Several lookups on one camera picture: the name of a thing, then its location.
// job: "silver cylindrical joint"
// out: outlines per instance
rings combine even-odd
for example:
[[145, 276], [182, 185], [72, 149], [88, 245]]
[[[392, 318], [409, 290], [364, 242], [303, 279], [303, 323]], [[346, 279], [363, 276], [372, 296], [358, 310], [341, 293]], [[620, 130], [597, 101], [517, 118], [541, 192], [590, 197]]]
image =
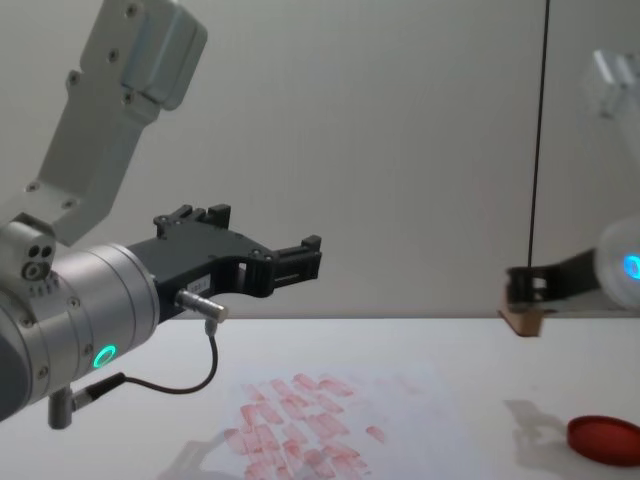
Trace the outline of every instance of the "silver cylindrical joint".
[[14, 375], [20, 395], [10, 405], [0, 396], [0, 419], [143, 344], [158, 320], [151, 275], [117, 245], [62, 257], [19, 297], [0, 295], [0, 334], [10, 342], [12, 372], [22, 372]]

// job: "red marks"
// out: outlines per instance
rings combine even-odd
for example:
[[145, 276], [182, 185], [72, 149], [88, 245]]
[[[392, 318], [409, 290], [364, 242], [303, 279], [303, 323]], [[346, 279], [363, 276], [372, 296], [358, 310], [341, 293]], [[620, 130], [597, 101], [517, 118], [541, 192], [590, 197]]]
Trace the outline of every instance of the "red marks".
[[275, 437], [271, 429], [267, 425], [258, 425], [256, 427], [256, 434], [260, 445], [265, 450], [280, 450], [280, 443]]
[[304, 433], [300, 431], [298, 427], [296, 427], [293, 423], [290, 423], [286, 427], [282, 429], [282, 433], [284, 433], [287, 438], [296, 443], [308, 443], [307, 437], [305, 437]]
[[336, 474], [325, 462], [324, 455], [319, 450], [309, 450], [304, 453], [304, 461], [320, 478], [335, 478]]
[[358, 472], [351, 466], [349, 460], [345, 457], [332, 458], [331, 465], [333, 465], [333, 468], [338, 472], [340, 478], [345, 478], [346, 480], [362, 479]]
[[282, 380], [271, 380], [271, 387], [278, 393], [278, 395], [282, 397], [295, 395], [293, 393], [293, 390], [291, 390], [289, 386]]
[[351, 390], [347, 384], [329, 377], [328, 375], [323, 375], [323, 377], [324, 380], [320, 382], [320, 387], [324, 390], [331, 392], [336, 397], [348, 397], [353, 395], [353, 390]]
[[244, 443], [244, 440], [237, 429], [233, 428], [225, 430], [224, 439], [234, 453], [237, 453], [238, 455], [246, 455], [249, 453], [247, 444]]
[[276, 470], [276, 478], [278, 480], [293, 480], [293, 477], [289, 473], [289, 470], [287, 470], [287, 467], [278, 468]]
[[289, 462], [289, 466], [294, 472], [297, 472], [304, 465], [304, 455], [302, 455], [300, 445], [288, 440], [284, 442], [282, 446], [284, 448], [285, 457], [287, 457], [287, 462]]
[[329, 413], [337, 414], [337, 413], [344, 412], [344, 408], [342, 408], [340, 405], [338, 405], [336, 402], [334, 402], [330, 398], [325, 397], [321, 393], [319, 393], [316, 396], [316, 400], [318, 401], [318, 404]]
[[254, 385], [243, 385], [242, 390], [244, 390], [245, 395], [252, 402], [266, 402], [267, 398], [260, 393]]
[[310, 377], [308, 377], [304, 373], [299, 373], [298, 375], [293, 377], [293, 381], [307, 390], [320, 389], [320, 385], [318, 385], [316, 382], [314, 382]]
[[281, 425], [284, 423], [282, 417], [278, 415], [278, 412], [276, 412], [268, 403], [259, 403], [256, 405], [256, 408], [267, 422], [275, 425]]
[[287, 415], [293, 420], [304, 420], [304, 412], [290, 399], [285, 398], [284, 400], [280, 400], [280, 405], [282, 405], [284, 411], [287, 412]]
[[349, 435], [349, 429], [332, 415], [329, 415], [328, 413], [321, 413], [317, 418], [320, 423], [322, 423], [322, 425], [331, 432], [332, 436]]
[[320, 419], [315, 415], [309, 415], [306, 419], [307, 425], [309, 428], [317, 435], [320, 440], [328, 440], [333, 437], [333, 433], [324, 424], [320, 421]]
[[240, 407], [240, 413], [242, 413], [244, 421], [250, 427], [254, 427], [258, 423], [258, 409], [255, 405], [245, 405]]
[[360, 456], [360, 452], [357, 450], [335, 440], [328, 440], [323, 443], [325, 447], [322, 452], [329, 457], [357, 458]]
[[384, 443], [385, 434], [378, 427], [371, 426], [371, 427], [367, 428], [367, 433], [369, 435], [371, 435], [373, 438], [375, 438], [376, 440], [378, 440], [380, 443]]

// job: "blue light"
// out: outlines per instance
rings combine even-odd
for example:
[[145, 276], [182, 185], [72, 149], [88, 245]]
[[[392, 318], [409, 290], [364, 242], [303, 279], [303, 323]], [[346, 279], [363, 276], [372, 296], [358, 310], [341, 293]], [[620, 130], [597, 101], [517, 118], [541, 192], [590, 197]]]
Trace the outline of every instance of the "blue light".
[[100, 368], [109, 363], [113, 357], [116, 356], [118, 349], [115, 345], [107, 345], [98, 352], [96, 358], [93, 360], [93, 368]]
[[634, 280], [640, 280], [640, 257], [638, 255], [624, 257], [624, 271]]

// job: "black cable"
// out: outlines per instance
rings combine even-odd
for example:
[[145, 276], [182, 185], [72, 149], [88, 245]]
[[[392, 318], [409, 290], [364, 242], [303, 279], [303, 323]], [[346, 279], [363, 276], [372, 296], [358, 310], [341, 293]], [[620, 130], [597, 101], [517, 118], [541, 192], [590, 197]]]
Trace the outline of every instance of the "black cable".
[[536, 223], [536, 202], [538, 197], [538, 170], [540, 166], [540, 144], [542, 142], [542, 110], [544, 107], [544, 83], [547, 73], [547, 46], [549, 40], [549, 12], [551, 11], [551, 0], [546, 0], [544, 14], [544, 34], [542, 37], [542, 68], [540, 72], [540, 96], [538, 98], [538, 130], [536, 134], [536, 156], [533, 167], [533, 194], [531, 197], [531, 220], [529, 224], [529, 253], [527, 256], [527, 266], [531, 267], [533, 261], [533, 234]]
[[216, 340], [214, 337], [209, 337], [209, 344], [211, 345], [211, 370], [209, 371], [209, 375], [205, 378], [202, 383], [196, 385], [191, 388], [168, 388], [160, 385], [156, 385], [155, 383], [147, 382], [146, 380], [140, 380], [139, 378], [133, 377], [125, 377], [125, 383], [133, 383], [134, 385], [140, 385], [141, 387], [149, 388], [156, 392], [167, 393], [169, 395], [189, 395], [191, 393], [196, 393], [205, 388], [207, 385], [211, 383], [213, 377], [216, 376], [216, 371], [218, 370], [218, 346], [216, 345]]

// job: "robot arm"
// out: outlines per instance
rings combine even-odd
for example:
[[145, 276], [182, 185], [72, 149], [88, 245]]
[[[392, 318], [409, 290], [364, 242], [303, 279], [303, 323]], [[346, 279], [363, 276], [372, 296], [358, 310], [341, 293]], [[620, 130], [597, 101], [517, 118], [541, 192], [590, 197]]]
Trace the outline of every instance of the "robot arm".
[[[585, 91], [598, 115], [617, 122], [640, 164], [639, 75], [637, 56], [597, 51]], [[524, 325], [537, 335], [546, 313], [639, 312], [640, 217], [608, 227], [592, 250], [554, 265], [511, 268], [507, 274], [503, 313], [517, 332]], [[527, 319], [532, 330], [526, 328]]]
[[180, 105], [206, 38], [172, 0], [104, 1], [42, 169], [0, 209], [0, 421], [49, 397], [50, 425], [67, 427], [72, 411], [126, 377], [76, 395], [71, 382], [185, 310], [206, 319], [214, 367], [204, 386], [228, 314], [211, 297], [267, 297], [317, 278], [319, 237], [270, 250], [228, 229], [226, 205], [157, 217], [155, 238], [128, 248], [55, 257], [56, 242], [72, 245], [109, 213], [142, 130]]

